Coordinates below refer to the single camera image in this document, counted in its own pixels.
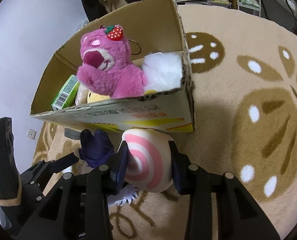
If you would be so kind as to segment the navy-clothed white-haired doll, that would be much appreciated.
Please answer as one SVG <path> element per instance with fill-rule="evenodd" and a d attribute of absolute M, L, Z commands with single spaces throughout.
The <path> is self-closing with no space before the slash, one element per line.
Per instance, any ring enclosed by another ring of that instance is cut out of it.
<path fill-rule="evenodd" d="M 85 129 L 80 134 L 81 147 L 74 151 L 80 159 L 76 164 L 79 174 L 91 172 L 94 168 L 106 163 L 108 158 L 114 154 L 114 146 L 106 132 L 98 129 L 94 133 Z M 109 195 L 108 206 L 123 206 L 131 204 L 138 197 L 139 189 L 126 184 L 116 195 Z"/>

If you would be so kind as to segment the pink swirl roll plush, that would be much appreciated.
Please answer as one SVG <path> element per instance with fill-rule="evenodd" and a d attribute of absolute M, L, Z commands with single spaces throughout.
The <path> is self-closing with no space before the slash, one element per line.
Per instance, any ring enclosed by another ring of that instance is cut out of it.
<path fill-rule="evenodd" d="M 159 193 L 172 184 L 169 142 L 173 138 L 153 129 L 128 129 L 122 141 L 129 149 L 125 181 L 148 192 Z"/>

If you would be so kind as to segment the pink strawberry bear plush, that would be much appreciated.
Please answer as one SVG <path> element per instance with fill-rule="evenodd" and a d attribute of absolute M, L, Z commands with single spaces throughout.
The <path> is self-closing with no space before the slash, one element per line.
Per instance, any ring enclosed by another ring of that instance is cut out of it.
<path fill-rule="evenodd" d="M 78 81 L 91 92 L 112 99 L 144 95 L 144 71 L 131 61 L 131 47 L 121 25 L 101 26 L 80 41 Z"/>

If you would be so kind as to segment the yellow plush toy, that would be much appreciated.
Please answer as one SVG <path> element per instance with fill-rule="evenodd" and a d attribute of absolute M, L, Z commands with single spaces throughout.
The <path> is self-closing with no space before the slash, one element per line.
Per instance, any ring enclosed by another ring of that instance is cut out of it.
<path fill-rule="evenodd" d="M 100 95 L 97 93 L 93 93 L 89 91 L 88 96 L 87 96 L 87 103 L 93 103 L 93 102 L 100 102 L 104 100 L 110 99 L 110 96 L 107 95 Z"/>

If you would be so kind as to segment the green tissue pack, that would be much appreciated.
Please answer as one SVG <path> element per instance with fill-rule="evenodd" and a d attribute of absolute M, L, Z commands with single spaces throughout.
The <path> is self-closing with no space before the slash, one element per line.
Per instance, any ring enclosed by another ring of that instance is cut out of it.
<path fill-rule="evenodd" d="M 51 104 L 52 109 L 56 111 L 72 106 L 79 86 L 76 75 L 71 75 L 54 98 Z"/>

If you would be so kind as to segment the white fluffy plush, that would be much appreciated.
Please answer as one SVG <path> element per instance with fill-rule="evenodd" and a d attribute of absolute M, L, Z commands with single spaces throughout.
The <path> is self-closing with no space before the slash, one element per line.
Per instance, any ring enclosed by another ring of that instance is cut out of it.
<path fill-rule="evenodd" d="M 176 53 L 154 53 L 144 57 L 142 70 L 148 83 L 144 92 L 164 92 L 181 87 L 182 62 Z"/>

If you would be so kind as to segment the beige patterned rug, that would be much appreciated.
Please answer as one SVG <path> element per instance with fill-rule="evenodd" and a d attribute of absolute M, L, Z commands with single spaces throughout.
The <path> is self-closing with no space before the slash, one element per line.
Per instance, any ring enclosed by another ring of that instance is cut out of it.
<path fill-rule="evenodd" d="M 52 112 L 61 86 L 81 64 L 82 35 L 120 24 L 143 55 L 185 56 L 184 87 L 140 99 Z M 57 50 L 31 106 L 44 122 L 34 161 L 78 146 L 64 127 L 102 128 L 115 146 L 128 128 L 170 134 L 181 153 L 211 173 L 232 172 L 281 239 L 297 226 L 297 36 L 238 10 L 144 0 L 94 21 Z"/>

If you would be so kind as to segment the wall socket lower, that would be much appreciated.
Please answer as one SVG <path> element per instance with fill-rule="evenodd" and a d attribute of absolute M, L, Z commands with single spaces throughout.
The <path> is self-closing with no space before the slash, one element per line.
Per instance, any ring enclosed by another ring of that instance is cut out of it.
<path fill-rule="evenodd" d="M 36 137 L 36 131 L 33 130 L 33 129 L 29 129 L 28 130 L 28 133 L 27 133 L 27 137 L 31 140 L 35 140 L 35 137 Z"/>

